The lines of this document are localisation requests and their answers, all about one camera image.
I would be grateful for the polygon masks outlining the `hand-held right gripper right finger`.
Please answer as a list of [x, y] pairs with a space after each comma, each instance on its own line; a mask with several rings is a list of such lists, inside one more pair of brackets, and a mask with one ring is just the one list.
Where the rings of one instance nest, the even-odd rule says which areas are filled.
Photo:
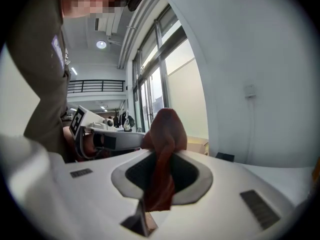
[[182, 151], [196, 181], [178, 192], [149, 240], [273, 240], [291, 224], [292, 203], [240, 164]]

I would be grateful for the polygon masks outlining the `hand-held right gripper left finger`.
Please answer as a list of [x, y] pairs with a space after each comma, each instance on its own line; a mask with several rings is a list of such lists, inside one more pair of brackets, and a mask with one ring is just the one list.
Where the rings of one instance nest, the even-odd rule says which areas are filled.
[[144, 175], [149, 150], [101, 160], [64, 163], [50, 153], [53, 186], [48, 234], [55, 240], [156, 240], [142, 206], [143, 191], [126, 175]]

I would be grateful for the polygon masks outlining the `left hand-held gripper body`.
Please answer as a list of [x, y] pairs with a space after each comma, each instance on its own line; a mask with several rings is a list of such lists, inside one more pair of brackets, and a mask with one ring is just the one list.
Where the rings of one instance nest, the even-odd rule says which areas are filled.
[[112, 119], [103, 118], [79, 105], [73, 116], [69, 130], [74, 139], [77, 155], [83, 159], [94, 159], [99, 156], [100, 151], [93, 156], [86, 155], [84, 151], [84, 136], [93, 135], [95, 131], [115, 132], [116, 128]]

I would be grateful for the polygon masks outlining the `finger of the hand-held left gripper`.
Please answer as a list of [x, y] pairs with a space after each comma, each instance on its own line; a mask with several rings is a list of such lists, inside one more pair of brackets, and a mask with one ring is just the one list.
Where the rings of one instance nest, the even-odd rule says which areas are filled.
[[103, 148], [110, 151], [124, 151], [139, 148], [145, 136], [140, 132], [103, 131]]

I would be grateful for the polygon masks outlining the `red-brown cloth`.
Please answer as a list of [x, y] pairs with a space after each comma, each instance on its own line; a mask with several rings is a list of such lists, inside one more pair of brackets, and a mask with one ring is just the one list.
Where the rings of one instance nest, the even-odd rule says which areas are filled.
[[162, 108], [144, 135], [140, 148], [154, 150], [156, 164], [150, 185], [144, 192], [146, 212], [168, 211], [175, 194], [170, 160], [174, 152], [186, 150], [188, 138], [184, 126], [172, 108]]

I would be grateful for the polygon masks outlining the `person's left hand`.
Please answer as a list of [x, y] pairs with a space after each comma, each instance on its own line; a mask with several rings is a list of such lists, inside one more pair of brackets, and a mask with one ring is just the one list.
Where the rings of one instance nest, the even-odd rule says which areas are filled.
[[110, 152], [105, 149], [97, 149], [94, 145], [94, 135], [87, 134], [83, 137], [83, 151], [85, 155], [91, 159], [93, 158], [109, 158]]

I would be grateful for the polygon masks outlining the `coat rack with bags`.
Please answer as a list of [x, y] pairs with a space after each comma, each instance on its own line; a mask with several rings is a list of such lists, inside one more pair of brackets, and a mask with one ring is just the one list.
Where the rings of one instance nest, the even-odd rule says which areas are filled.
[[132, 132], [135, 126], [135, 120], [129, 114], [128, 110], [121, 111], [120, 113], [115, 111], [113, 124], [117, 131]]

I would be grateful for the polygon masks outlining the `black railing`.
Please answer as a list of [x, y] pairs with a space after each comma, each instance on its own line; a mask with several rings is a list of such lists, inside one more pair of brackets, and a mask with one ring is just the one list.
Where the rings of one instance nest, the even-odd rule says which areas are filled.
[[123, 92], [125, 82], [111, 79], [71, 80], [68, 85], [68, 94], [93, 92]]

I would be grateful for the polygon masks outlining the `small cardboard box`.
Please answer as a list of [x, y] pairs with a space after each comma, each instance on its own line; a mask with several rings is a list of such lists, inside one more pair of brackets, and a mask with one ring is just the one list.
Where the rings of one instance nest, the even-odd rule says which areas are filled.
[[209, 155], [209, 140], [194, 136], [187, 136], [187, 151], [199, 153], [205, 156]]

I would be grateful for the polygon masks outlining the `black framed glass doors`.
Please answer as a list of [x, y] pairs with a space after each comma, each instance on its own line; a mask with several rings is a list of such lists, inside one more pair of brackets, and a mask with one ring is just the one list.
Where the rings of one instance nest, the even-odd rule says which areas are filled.
[[155, 18], [132, 61], [135, 128], [146, 133], [157, 113], [170, 106], [169, 75], [194, 58], [170, 5]]

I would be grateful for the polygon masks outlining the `person's black shirt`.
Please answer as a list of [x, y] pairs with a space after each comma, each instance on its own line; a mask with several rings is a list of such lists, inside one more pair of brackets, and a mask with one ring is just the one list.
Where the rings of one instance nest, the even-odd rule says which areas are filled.
[[63, 128], [67, 118], [67, 91], [71, 78], [65, 64], [61, 0], [29, 0], [16, 18], [6, 42], [25, 81], [39, 97], [24, 136], [49, 152], [73, 161]]

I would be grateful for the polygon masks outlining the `white air conditioner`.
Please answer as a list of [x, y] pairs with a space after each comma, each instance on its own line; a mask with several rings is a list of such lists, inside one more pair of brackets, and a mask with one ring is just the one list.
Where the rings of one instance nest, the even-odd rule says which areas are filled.
[[116, 34], [118, 32], [122, 14], [123, 12], [120, 10], [96, 17], [94, 21], [94, 30], [104, 32], [107, 36]]

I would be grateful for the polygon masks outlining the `white wall socket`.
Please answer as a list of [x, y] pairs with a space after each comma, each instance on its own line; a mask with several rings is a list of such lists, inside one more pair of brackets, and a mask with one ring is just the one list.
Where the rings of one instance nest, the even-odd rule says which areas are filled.
[[243, 90], [244, 90], [244, 97], [246, 99], [253, 99], [257, 96], [256, 87], [254, 84], [245, 85]]

